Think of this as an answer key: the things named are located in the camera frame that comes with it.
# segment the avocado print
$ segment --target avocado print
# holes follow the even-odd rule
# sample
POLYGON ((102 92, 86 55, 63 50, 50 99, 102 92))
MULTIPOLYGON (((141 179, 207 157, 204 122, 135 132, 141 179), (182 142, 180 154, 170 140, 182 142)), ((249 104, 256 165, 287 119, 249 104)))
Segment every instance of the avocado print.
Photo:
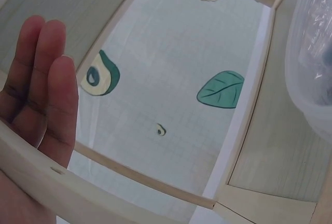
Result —
POLYGON ((166 134, 166 129, 161 125, 157 123, 157 134, 159 136, 165 136, 166 134))
POLYGON ((105 52, 100 50, 82 80, 81 86, 93 96, 103 96, 111 93, 119 80, 119 69, 105 52))
POLYGON ((210 79, 198 92, 197 100, 204 105, 236 108, 244 78, 234 71, 223 71, 210 79))

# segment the wooden frame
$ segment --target wooden frame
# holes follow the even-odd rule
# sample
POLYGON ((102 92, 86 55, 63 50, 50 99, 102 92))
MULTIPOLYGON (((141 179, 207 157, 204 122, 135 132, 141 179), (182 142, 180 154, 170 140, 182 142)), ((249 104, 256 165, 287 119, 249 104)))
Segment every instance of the wooden frame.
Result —
MULTIPOLYGON (((99 51, 107 36, 123 16, 133 0, 125 0, 111 17, 104 30, 100 33, 85 58, 77 69, 77 78, 81 82, 89 65, 99 51)), ((270 47, 273 37, 278 32, 273 31, 276 16, 285 0, 256 0, 272 7, 269 20, 269 34, 264 49, 266 52, 261 58, 259 70, 255 75, 253 90, 249 96, 244 118, 239 131, 230 144, 230 153, 226 172, 220 182, 216 200, 207 199, 190 192, 167 185, 154 178, 150 178, 131 168, 128 168, 96 151, 77 142, 75 150, 93 161, 126 176, 138 183, 182 199, 184 201, 213 209, 225 219, 234 223, 309 223, 312 214, 312 223, 329 223, 331 206, 329 204, 332 181, 332 166, 328 174, 325 187, 317 208, 314 202, 275 197, 267 194, 244 190, 228 185, 232 171, 241 152, 245 135, 251 122, 255 103, 263 79, 266 61, 273 59, 270 47)), ((3 86, 6 75, 0 73, 0 86, 3 86)), ((41 204, 55 211, 60 217, 71 223, 109 223, 109 220, 121 223, 177 223, 174 220, 153 214, 145 209, 111 195, 98 187, 80 179, 65 168, 59 166, 39 151, 28 145, 5 124, 0 122, 0 168, 25 192, 41 204)))

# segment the screw hole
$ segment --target screw hole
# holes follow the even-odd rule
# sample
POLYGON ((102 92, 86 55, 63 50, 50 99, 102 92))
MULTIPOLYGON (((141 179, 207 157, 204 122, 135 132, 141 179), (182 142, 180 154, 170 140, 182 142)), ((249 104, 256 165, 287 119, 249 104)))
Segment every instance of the screw hole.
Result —
POLYGON ((64 172, 62 172, 62 171, 60 171, 60 170, 58 170, 56 168, 53 168, 53 167, 51 167, 51 170, 57 172, 59 175, 63 175, 64 174, 64 172))

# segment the white floor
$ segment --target white floor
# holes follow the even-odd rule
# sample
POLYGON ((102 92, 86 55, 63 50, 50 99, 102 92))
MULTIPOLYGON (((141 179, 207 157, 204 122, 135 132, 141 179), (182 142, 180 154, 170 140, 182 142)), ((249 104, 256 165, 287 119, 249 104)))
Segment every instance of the white floor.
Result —
MULTIPOLYGON (((80 89, 77 139, 149 176, 202 194, 233 109, 199 103, 221 71, 243 77, 262 5, 253 0, 135 0, 103 50, 120 70, 106 96, 80 89), (157 123, 166 128, 157 135, 157 123)), ((196 206, 117 175, 74 153, 70 170, 106 191, 188 223, 196 206)))

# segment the hand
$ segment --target hand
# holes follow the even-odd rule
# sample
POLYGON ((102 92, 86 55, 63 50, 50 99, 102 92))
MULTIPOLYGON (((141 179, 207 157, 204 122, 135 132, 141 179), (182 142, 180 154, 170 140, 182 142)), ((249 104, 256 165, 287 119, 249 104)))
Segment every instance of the hand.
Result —
MULTIPOLYGON (((0 118, 29 144, 67 167, 76 135, 78 90, 73 60, 63 56, 62 22, 28 18, 3 91, 0 118)), ((50 224, 56 216, 0 171, 0 223, 50 224)))

